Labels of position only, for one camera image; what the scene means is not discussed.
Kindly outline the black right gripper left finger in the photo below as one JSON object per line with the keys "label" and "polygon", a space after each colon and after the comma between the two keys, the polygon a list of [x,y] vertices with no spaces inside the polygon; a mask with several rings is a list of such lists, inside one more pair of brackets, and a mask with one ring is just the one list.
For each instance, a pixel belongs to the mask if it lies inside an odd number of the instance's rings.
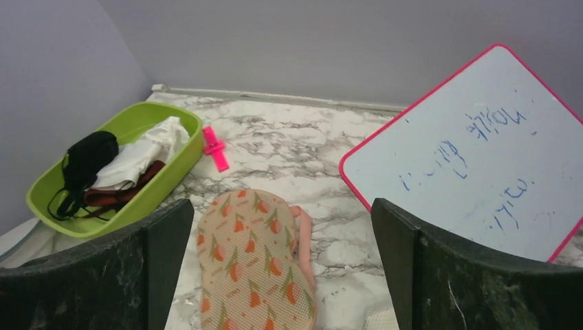
{"label": "black right gripper left finger", "polygon": [[194,208],[177,200],[123,228],[1,270],[2,329],[163,329]]}

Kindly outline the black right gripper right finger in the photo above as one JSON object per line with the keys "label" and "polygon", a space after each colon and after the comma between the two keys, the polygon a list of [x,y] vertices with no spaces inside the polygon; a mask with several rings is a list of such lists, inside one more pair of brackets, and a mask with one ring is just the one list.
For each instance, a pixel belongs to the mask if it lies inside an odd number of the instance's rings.
{"label": "black right gripper right finger", "polygon": [[582,269],[465,239],[378,198],[371,221],[400,329],[581,329]]}

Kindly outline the peach patterned mesh laundry bag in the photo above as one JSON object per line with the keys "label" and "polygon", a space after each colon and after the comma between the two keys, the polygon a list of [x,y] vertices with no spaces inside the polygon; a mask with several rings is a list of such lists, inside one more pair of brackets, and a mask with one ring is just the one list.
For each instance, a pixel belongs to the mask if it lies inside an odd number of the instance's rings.
{"label": "peach patterned mesh laundry bag", "polygon": [[197,225],[202,329],[313,329],[311,217],[264,190],[218,196]]}

